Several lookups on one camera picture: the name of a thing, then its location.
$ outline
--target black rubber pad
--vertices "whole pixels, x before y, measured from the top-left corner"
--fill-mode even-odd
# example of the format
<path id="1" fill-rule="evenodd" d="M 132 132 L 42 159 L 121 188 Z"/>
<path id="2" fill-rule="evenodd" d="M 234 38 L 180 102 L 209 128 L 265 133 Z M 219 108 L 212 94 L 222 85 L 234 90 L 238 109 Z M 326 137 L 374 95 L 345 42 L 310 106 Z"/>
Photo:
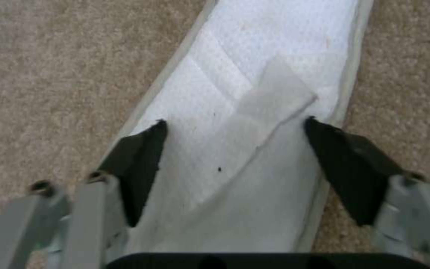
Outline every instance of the black rubber pad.
<path id="1" fill-rule="evenodd" d="M 159 170 L 167 123 L 154 126 L 134 136 L 122 138 L 102 162 L 99 170 L 119 178 L 127 223 L 135 227 Z"/>
<path id="2" fill-rule="evenodd" d="M 371 141 L 363 136 L 322 124 L 314 117 L 304 123 L 326 179 L 358 225 L 372 225 L 386 194 L 388 179 L 403 174 Z"/>

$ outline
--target screw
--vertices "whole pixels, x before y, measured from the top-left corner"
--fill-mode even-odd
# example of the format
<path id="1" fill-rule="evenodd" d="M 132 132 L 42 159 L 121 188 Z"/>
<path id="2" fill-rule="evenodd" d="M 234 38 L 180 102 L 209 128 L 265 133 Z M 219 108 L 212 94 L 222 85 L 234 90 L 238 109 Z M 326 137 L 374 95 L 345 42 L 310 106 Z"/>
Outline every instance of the screw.
<path id="1" fill-rule="evenodd" d="M 44 197 L 51 197 L 54 194 L 54 187 L 49 180 L 40 180 L 29 186 L 28 193 L 37 194 Z"/>

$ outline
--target beige carpet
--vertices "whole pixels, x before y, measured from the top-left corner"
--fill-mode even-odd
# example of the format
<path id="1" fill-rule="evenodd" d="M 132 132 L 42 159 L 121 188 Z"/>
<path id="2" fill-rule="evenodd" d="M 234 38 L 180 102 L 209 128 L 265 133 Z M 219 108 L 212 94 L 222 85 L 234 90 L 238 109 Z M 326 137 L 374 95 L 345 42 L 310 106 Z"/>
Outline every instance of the beige carpet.
<path id="1" fill-rule="evenodd" d="M 74 191 L 203 0 L 0 1 L 0 209 L 39 179 Z M 430 1 L 375 2 L 346 129 L 430 178 Z M 330 195 L 315 251 L 368 251 Z"/>

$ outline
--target folded paper towel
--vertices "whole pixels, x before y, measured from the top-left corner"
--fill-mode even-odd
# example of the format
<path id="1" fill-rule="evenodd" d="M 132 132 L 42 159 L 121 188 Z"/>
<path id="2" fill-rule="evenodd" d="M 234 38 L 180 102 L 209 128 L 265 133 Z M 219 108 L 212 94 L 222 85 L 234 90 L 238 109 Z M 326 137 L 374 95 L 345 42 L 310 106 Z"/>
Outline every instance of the folded paper towel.
<path id="1" fill-rule="evenodd" d="M 160 118 L 169 124 L 127 252 L 295 248 L 320 171 L 301 122 L 345 108 L 341 85 L 364 27 L 359 16 L 369 11 L 360 6 L 221 0 L 213 7 L 132 131 Z"/>

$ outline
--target paper towel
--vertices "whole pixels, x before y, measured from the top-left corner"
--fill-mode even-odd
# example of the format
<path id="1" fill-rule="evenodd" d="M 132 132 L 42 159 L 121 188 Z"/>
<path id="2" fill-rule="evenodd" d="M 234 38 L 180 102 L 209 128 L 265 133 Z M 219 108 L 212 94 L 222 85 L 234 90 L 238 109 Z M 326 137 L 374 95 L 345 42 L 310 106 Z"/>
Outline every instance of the paper towel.
<path id="1" fill-rule="evenodd" d="M 357 5 L 218 2 L 133 130 L 169 124 L 128 252 L 292 249 L 319 174 L 300 123 L 336 108 Z"/>

